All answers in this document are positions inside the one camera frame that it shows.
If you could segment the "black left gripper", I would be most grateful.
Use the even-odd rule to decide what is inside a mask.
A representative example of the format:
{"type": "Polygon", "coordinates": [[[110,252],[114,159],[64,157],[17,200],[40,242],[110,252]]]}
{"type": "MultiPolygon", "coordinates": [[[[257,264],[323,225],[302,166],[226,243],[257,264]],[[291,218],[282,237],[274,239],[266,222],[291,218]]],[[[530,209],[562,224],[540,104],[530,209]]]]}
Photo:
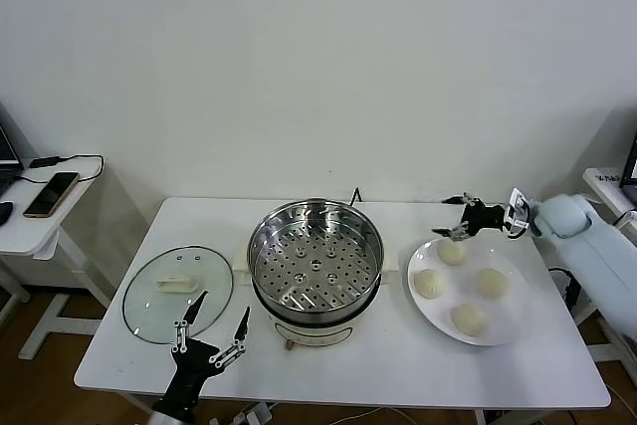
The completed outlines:
{"type": "Polygon", "coordinates": [[[176,364],[175,373],[164,393],[151,409],[158,413],[193,413],[205,381],[223,372],[246,351],[245,339],[248,334],[250,307],[246,310],[233,336],[232,343],[225,350],[190,337],[190,327],[194,324],[205,301],[207,291],[188,306],[184,316],[173,323],[174,341],[171,346],[172,358],[176,364]]]}

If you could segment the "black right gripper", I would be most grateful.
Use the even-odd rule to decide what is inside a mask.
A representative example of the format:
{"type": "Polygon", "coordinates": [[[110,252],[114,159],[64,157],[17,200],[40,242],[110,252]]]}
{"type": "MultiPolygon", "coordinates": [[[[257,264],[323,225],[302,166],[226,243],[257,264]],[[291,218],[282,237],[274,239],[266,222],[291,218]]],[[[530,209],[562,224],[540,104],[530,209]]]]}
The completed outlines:
{"type": "Polygon", "coordinates": [[[470,193],[454,195],[442,201],[443,204],[464,205],[461,223],[453,228],[432,228],[431,231],[453,242],[461,242],[475,237],[482,229],[502,231],[505,225],[506,209],[499,204],[485,205],[470,193]]]}

